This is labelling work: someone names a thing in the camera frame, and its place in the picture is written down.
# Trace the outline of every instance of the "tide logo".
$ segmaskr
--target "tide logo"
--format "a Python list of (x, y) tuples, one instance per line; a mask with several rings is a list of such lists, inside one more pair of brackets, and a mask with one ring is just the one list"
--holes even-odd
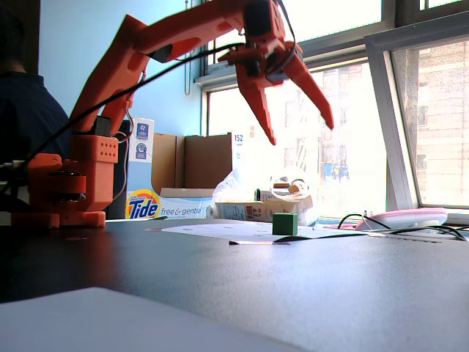
[(127, 219), (154, 218), (160, 213), (160, 198), (149, 189), (138, 189), (129, 194), (125, 206)]

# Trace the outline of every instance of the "table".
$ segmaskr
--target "table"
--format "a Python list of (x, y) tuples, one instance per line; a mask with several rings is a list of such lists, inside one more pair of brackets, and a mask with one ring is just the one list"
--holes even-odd
[(359, 236), (230, 246), (146, 231), (204, 222), (0, 227), (0, 302), (105, 287), (308, 351), (469, 346), (469, 243)]

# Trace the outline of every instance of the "dark shirt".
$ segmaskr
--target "dark shirt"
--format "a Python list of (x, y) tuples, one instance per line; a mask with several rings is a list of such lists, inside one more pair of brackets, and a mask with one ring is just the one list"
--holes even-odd
[[(0, 76), (0, 164), (24, 160), (67, 122), (64, 109), (44, 87), (43, 77), (19, 72)], [(67, 131), (42, 153), (67, 158), (69, 151)]]

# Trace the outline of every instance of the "pink device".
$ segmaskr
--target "pink device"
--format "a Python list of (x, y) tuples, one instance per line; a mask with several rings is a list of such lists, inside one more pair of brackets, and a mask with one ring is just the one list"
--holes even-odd
[[(393, 229), (400, 227), (423, 227), (432, 225), (441, 225), (448, 218), (448, 211), (444, 208), (421, 208), (388, 211), (374, 216), (371, 219), (379, 221)], [(366, 223), (373, 229), (379, 230), (383, 227), (371, 220)], [(357, 231), (370, 230), (368, 225), (360, 221), (355, 226)]]

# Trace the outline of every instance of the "wire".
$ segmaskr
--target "wire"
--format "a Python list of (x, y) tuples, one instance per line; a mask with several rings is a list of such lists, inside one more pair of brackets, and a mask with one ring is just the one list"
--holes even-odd
[(278, 66), (274, 67), (272, 70), (269, 70), (266, 72), (266, 74), (271, 74), (271, 73), (274, 73), (278, 70), (283, 70), (285, 66), (287, 66), (287, 64), (290, 62), (290, 60), (292, 59), (293, 55), (295, 55), (295, 51), (296, 51), (296, 37), (295, 37), (295, 33), (293, 32), (293, 28), (292, 28), (292, 24), (290, 23), (290, 19), (288, 18), (288, 12), (287, 12), (287, 9), (285, 8), (285, 5), (284, 5), (284, 2), (283, 0), (278, 0), (278, 4), (280, 5), (280, 8), (281, 8), (281, 11), (283, 12), (284, 16), (285, 16), (285, 20), (287, 21), (287, 24), (288, 24), (288, 28), (290, 30), (290, 33), (292, 33), (292, 36), (293, 36), (293, 46), (289, 52), (289, 55), (286, 57), (286, 59)]
[(127, 115), (128, 119), (129, 119), (129, 122), (130, 122), (130, 130), (129, 130), (129, 133), (128, 133), (128, 134), (125, 134), (125, 133), (123, 133), (123, 132), (121, 132), (121, 131), (118, 131), (118, 132), (116, 133), (116, 135), (117, 135), (118, 133), (124, 135), (124, 138), (119, 139), (119, 143), (123, 143), (123, 142), (128, 141), (128, 140), (130, 139), (130, 137), (132, 136), (133, 128), (135, 127), (135, 125), (133, 124), (133, 118), (132, 118), (132, 116), (130, 115), (129, 109), (125, 109), (125, 114)]
[[(189, 0), (185, 0), (185, 10), (187, 11), (189, 8)], [(189, 56), (192, 56), (195, 53), (195, 49), (191, 51)], [(184, 94), (189, 96), (191, 94), (191, 77), (192, 77), (192, 62), (184, 64)]]
[(404, 232), (418, 232), (422, 230), (437, 230), (447, 235), (453, 235), (460, 241), (467, 241), (466, 237), (461, 235), (461, 233), (459, 233), (456, 229), (453, 229), (452, 227), (443, 226), (443, 225), (425, 226), (425, 227), (403, 227), (400, 229), (397, 228), (397, 229), (390, 229), (390, 230), (373, 230), (370, 232), (389, 232), (392, 235), (398, 235)]
[[(196, 49), (192, 49), (191, 52), (189, 53), (189, 56), (194, 55), (195, 52), (196, 52)], [(180, 58), (177, 57), (177, 58), (175, 58), (175, 59), (173, 59), (173, 60), (174, 60), (174, 61), (182, 61), (183, 59), (180, 59)]]
[[(174, 70), (175, 68), (185, 64), (186, 62), (189, 62), (189, 61), (192, 61), (192, 60), (195, 60), (195, 59), (200, 59), (204, 56), (214, 54), (214, 53), (218, 53), (219, 51), (230, 49), (230, 48), (233, 48), (233, 47), (236, 47), (236, 46), (239, 46), (239, 45), (245, 45), (245, 44), (244, 43), (235, 43), (235, 44), (224, 45), (220, 48), (214, 48), (212, 50), (204, 51), (204, 52), (198, 53), (194, 56), (188, 57), (187, 59), (183, 59), (182, 61), (180, 61), (180, 62), (178, 62), (178, 63), (176, 63), (176, 64), (174, 64), (174, 65), (172, 65), (168, 68), (166, 68), (165, 70), (162, 70), (159, 73), (156, 73), (155, 75), (151, 76), (150, 78), (148, 78), (144, 81), (140, 81), (139, 83), (137, 83), (137, 84), (135, 84), (135, 85), (133, 85), (133, 86), (127, 88), (127, 89), (121, 90), (120, 92), (118, 92), (114, 95), (111, 95), (109, 98), (106, 98), (105, 100), (102, 100), (101, 102), (93, 105), (92, 107), (90, 107), (87, 110), (83, 111), (81, 114), (77, 115), (77, 117), (75, 119), (70, 120), (68, 123), (63, 125), (52, 136), (47, 138), (28, 158), (26, 158), (26, 160), (21, 164), (21, 166), (18, 169), (22, 171), (28, 165), (28, 163), (31, 160), (33, 160), (37, 156), (37, 154), (39, 154), (42, 150), (44, 150), (44, 148), (46, 148), (51, 142), (56, 140), (60, 135), (62, 135), (66, 130), (71, 128), (73, 125), (75, 125), (76, 123), (82, 121), (82, 119), (84, 119), (86, 116), (88, 116), (92, 112), (95, 112), (96, 110), (98, 110), (102, 106), (106, 105), (107, 103), (110, 103), (111, 101), (119, 99), (120, 97), (123, 97), (124, 95), (127, 95), (129, 93), (134, 93), (138, 88), (141, 88), (142, 86), (154, 81), (155, 79), (160, 78), (162, 75)], [(3, 187), (3, 189), (0, 191), (0, 194), (5, 194), (7, 192), (7, 190), (10, 189), (11, 185), (12, 185), (12, 181), (9, 180), (7, 182), (7, 184)]]
[[(127, 137), (125, 135), (125, 133), (119, 131), (117, 132), (116, 134), (122, 134), (123, 136)], [(122, 194), (122, 192), (124, 191), (125, 189), (125, 185), (127, 184), (127, 156), (128, 156), (128, 153), (129, 153), (129, 141), (128, 141), (128, 138), (125, 140), (125, 153), (124, 153), (124, 183), (122, 184), (122, 187), (120, 189), (120, 191), (114, 196), (114, 198), (112, 199), (112, 201), (116, 200), (118, 196), (120, 196)]]
[(369, 224), (365, 221), (365, 219), (370, 220), (370, 221), (372, 221), (372, 222), (374, 222), (374, 223), (376, 223), (376, 224), (378, 224), (378, 225), (384, 227), (385, 229), (392, 230), (392, 228), (390, 228), (388, 225), (385, 225), (385, 224), (383, 224), (382, 222), (379, 222), (378, 220), (374, 220), (373, 218), (370, 218), (370, 217), (368, 217), (368, 216), (366, 216), (366, 215), (362, 215), (362, 214), (349, 214), (349, 215), (345, 216), (345, 217), (339, 222), (339, 225), (338, 225), (337, 229), (340, 229), (340, 226), (344, 223), (344, 221), (347, 220), (347, 219), (348, 219), (349, 217), (351, 217), (351, 216), (360, 216), (360, 217), (362, 218), (363, 222), (366, 224), (366, 226), (368, 226), (369, 229), (371, 229), (371, 230), (373, 230), (372, 227), (369, 226)]

